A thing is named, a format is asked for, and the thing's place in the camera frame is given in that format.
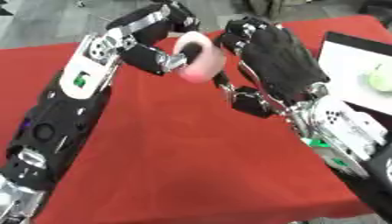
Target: black robotic glove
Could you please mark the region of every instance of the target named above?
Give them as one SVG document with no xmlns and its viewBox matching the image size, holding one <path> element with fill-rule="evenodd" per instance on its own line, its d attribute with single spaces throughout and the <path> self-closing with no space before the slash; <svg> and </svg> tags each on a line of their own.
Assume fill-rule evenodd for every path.
<svg viewBox="0 0 392 224">
<path fill-rule="evenodd" d="M 239 70 L 256 86 L 253 92 L 264 92 L 264 100 L 271 98 L 290 106 L 311 84 L 329 80 L 289 30 L 267 20 L 245 17 L 230 21 L 215 44 L 224 45 L 241 58 Z M 221 73 L 215 78 L 216 85 L 228 80 L 223 76 Z"/>
</svg>

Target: red tablecloth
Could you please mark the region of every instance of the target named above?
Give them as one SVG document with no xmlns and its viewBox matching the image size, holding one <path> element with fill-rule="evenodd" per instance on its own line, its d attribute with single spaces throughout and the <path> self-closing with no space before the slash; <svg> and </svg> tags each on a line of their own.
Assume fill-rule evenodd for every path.
<svg viewBox="0 0 392 224">
<path fill-rule="evenodd" d="M 284 26 L 313 51 L 326 31 L 392 43 L 366 16 Z M 171 49 L 174 41 L 161 46 Z M 75 47 L 0 51 L 2 148 Z M 234 63 L 227 69 L 242 81 Z M 275 224 L 367 212 L 281 118 L 235 112 L 211 83 L 124 66 L 99 125 L 38 224 Z"/>
</svg>

